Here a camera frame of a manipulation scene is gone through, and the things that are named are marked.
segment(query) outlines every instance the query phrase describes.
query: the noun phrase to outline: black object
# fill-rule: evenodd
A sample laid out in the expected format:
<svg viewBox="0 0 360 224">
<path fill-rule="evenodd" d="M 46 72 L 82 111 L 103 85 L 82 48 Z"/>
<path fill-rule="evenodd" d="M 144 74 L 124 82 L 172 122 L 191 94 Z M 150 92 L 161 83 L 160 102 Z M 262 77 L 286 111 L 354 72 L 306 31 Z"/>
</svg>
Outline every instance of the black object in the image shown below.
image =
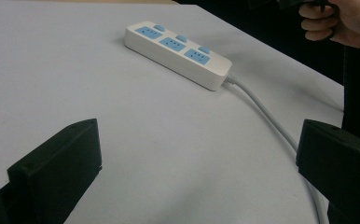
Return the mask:
<svg viewBox="0 0 360 224">
<path fill-rule="evenodd" d="M 97 120 L 67 126 L 8 168 L 0 224 L 62 224 L 101 169 Z"/>
<path fill-rule="evenodd" d="M 336 213 L 341 213 L 348 223 L 360 224 L 359 137 L 306 119 L 297 166 L 299 173 L 326 196 Z"/>
<path fill-rule="evenodd" d="M 270 1 L 271 0 L 248 0 L 249 7 L 251 9 L 261 7 Z M 280 0 L 279 6 L 280 9 L 289 9 L 292 7 L 298 7 L 300 4 L 303 3 L 305 3 L 305 0 Z M 316 6 L 319 6 L 322 12 L 325 11 L 325 6 L 331 5 L 327 0 L 313 0 L 313 3 Z"/>
</svg>

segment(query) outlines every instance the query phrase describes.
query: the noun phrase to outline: white power strip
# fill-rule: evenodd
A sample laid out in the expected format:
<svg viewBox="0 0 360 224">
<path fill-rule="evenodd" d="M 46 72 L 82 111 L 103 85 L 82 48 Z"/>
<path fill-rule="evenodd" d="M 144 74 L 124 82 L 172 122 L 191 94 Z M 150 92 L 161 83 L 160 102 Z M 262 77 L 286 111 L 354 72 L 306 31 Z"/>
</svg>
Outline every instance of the white power strip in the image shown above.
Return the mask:
<svg viewBox="0 0 360 224">
<path fill-rule="evenodd" d="M 211 91 L 219 89 L 232 66 L 209 48 L 151 21 L 127 27 L 125 46 Z"/>
</svg>

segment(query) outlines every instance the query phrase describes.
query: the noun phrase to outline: power cord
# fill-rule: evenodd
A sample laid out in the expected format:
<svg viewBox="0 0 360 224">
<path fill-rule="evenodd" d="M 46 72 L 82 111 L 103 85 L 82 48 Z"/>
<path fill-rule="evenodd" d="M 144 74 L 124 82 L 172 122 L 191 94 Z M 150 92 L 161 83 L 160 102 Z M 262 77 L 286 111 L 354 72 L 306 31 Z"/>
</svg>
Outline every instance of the power cord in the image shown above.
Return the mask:
<svg viewBox="0 0 360 224">
<path fill-rule="evenodd" d="M 275 117 L 268 111 L 268 109 L 256 98 L 252 91 L 250 91 L 245 85 L 243 85 L 236 77 L 227 76 L 224 80 L 225 83 L 236 85 L 241 88 L 250 99 L 256 104 L 256 106 L 261 110 L 264 116 L 270 121 L 270 123 L 276 128 L 276 130 L 284 137 L 284 139 L 290 144 L 291 148 L 294 149 L 297 155 L 298 144 L 291 137 L 291 135 L 282 127 L 282 125 L 275 119 Z M 319 218 L 320 224 L 329 224 L 327 210 L 325 208 L 325 201 L 323 195 L 311 184 L 307 179 L 304 179 L 307 186 L 309 187 L 309 192 L 313 198 L 317 216 Z"/>
</svg>

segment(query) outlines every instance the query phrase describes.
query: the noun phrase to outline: dark background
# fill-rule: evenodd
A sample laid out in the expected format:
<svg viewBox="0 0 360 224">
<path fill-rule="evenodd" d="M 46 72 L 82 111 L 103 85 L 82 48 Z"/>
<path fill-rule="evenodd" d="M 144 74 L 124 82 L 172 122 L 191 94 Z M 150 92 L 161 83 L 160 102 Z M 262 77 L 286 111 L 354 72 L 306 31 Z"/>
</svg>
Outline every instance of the dark background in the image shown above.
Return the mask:
<svg viewBox="0 0 360 224">
<path fill-rule="evenodd" d="M 329 41 L 309 41 L 301 29 L 302 18 L 296 7 L 283 10 L 272 0 L 250 9 L 247 1 L 176 0 L 179 4 L 198 5 L 223 21 L 343 84 L 343 46 Z"/>
</svg>

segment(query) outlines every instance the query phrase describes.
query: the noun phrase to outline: hand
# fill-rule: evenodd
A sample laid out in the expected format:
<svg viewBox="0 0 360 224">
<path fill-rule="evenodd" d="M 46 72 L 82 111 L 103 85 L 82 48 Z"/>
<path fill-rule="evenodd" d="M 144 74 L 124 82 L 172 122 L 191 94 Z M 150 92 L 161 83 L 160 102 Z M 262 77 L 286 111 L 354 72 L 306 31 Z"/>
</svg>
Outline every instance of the hand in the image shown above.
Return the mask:
<svg viewBox="0 0 360 224">
<path fill-rule="evenodd" d="M 330 39 L 340 44 L 360 49 L 360 0 L 329 0 L 333 7 L 303 4 L 299 15 L 305 18 L 301 27 L 305 37 L 316 41 L 333 35 Z"/>
</svg>

